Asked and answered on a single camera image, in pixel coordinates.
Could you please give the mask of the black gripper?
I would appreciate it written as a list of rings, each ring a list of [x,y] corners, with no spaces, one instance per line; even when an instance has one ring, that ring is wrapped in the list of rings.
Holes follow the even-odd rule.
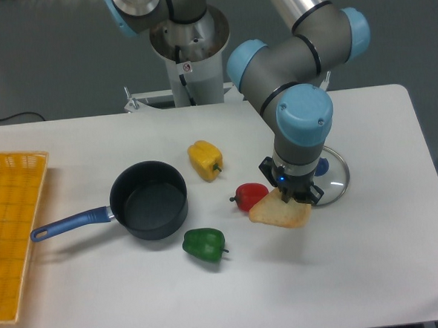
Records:
[[[258,166],[272,187],[281,193],[281,200],[288,203],[317,204],[324,192],[313,182],[318,161],[309,165],[291,165],[279,157],[266,157]]]

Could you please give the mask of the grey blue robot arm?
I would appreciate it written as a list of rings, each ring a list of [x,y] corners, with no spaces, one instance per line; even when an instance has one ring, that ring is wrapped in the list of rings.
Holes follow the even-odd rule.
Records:
[[[315,205],[324,195],[313,178],[333,104],[311,80],[364,53],[370,28],[358,10],[338,9],[330,0],[271,1],[291,37],[277,47],[248,40],[223,60],[229,23],[207,0],[104,0],[123,34],[148,33],[176,106],[222,102],[228,76],[275,135],[261,173],[284,202]]]

